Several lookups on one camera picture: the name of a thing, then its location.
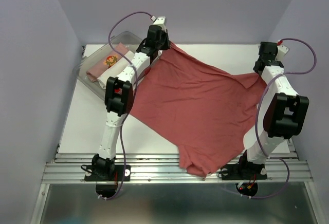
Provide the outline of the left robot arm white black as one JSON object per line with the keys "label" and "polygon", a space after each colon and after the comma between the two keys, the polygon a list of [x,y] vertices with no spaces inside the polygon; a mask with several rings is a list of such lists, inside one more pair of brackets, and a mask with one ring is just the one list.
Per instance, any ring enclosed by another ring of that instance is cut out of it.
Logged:
{"label": "left robot arm white black", "polygon": [[149,26],[147,37],[138,46],[133,58],[122,58],[128,63],[125,69],[106,82],[104,104],[106,124],[99,148],[92,158],[88,172],[101,181],[115,179],[117,173],[125,169],[115,166],[116,144],[124,120],[134,103],[134,91],[137,89],[141,73],[170,48],[168,30],[164,24],[153,23]]}

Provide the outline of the dusty red t shirt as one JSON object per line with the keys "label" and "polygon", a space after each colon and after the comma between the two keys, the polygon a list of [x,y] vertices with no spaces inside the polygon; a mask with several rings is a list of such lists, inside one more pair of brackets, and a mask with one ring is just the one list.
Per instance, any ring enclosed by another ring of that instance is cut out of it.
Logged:
{"label": "dusty red t shirt", "polygon": [[172,44],[137,88],[131,115],[177,146],[179,166],[205,177],[244,150],[265,82],[229,74]]}

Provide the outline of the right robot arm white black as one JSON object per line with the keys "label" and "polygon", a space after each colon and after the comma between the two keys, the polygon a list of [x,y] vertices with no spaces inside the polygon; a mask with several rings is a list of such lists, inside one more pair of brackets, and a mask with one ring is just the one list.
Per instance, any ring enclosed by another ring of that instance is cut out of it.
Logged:
{"label": "right robot arm white black", "polygon": [[281,41],[261,42],[254,72],[266,83],[263,96],[271,102],[262,121],[263,131],[255,132],[256,142],[239,159],[236,171],[243,179],[265,179],[265,162],[285,140],[300,134],[309,106],[308,97],[299,95],[286,77],[283,57],[288,48]]}

